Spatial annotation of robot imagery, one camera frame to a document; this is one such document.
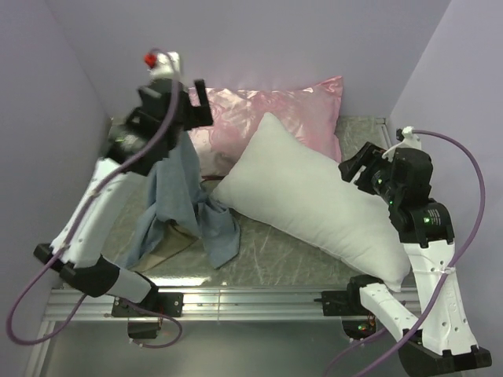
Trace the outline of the white pillow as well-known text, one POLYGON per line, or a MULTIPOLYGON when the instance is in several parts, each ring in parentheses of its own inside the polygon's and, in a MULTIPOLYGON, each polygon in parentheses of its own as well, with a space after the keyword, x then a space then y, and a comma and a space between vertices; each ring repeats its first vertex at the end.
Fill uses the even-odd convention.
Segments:
POLYGON ((339 164, 271 113, 212 192, 221 204, 317 247, 400 291, 410 263, 381 199, 342 180, 339 164))

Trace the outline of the green beige patchwork pillowcase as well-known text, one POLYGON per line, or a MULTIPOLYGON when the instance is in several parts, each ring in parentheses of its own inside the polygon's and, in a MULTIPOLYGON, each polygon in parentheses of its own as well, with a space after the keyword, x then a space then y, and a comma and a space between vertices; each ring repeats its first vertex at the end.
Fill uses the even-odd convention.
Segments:
POLYGON ((202 241, 211 266, 218 269, 240 250, 240 226, 228 207, 212 199, 200 183, 200 161, 187 133, 147 177, 146 210, 139 217, 128 253, 119 260, 133 267, 167 238, 174 222, 202 241))

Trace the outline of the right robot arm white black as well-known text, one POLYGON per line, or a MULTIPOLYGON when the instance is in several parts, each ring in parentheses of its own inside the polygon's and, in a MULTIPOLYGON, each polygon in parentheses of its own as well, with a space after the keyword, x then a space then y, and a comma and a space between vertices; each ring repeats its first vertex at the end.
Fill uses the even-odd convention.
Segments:
POLYGON ((438 376, 492 365, 489 350, 475 339, 464 312, 457 274, 454 231, 447 208, 430 197, 431 157, 417 148, 386 151, 370 142, 340 164, 341 178, 380 196, 412 266, 421 315, 415 317, 375 278, 348 285, 347 307, 367 310, 395 339, 409 376, 438 376))

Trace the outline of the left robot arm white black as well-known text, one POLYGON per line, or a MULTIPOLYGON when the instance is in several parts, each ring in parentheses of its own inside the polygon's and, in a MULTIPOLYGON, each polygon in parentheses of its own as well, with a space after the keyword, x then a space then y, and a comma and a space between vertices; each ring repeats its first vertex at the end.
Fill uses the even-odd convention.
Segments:
POLYGON ((141 316, 156 311, 157 286, 107 260, 102 244, 129 195, 172 153, 183 133, 212 125, 205 82, 198 79, 194 86, 198 105, 173 79, 154 79, 138 88, 140 105, 112 127, 104 155, 70 221, 51 243, 34 250, 45 269, 57 272, 74 289, 94 298, 124 298, 141 316))

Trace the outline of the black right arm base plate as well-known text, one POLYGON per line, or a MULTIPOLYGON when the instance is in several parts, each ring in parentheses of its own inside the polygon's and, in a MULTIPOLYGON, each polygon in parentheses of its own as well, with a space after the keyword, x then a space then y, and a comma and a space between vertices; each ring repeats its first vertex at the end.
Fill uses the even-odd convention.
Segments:
POLYGON ((321 303, 325 317, 368 316, 371 312, 360 301, 358 293, 349 291, 322 291, 315 302, 321 303))

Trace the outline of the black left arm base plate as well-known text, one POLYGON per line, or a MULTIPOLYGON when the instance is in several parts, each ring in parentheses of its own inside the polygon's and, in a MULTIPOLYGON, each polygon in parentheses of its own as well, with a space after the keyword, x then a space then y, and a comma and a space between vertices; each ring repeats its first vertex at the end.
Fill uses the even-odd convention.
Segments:
POLYGON ((169 317, 182 315, 184 295, 181 292, 156 292, 140 303, 131 303, 125 298, 116 298, 111 315, 113 317, 169 317))

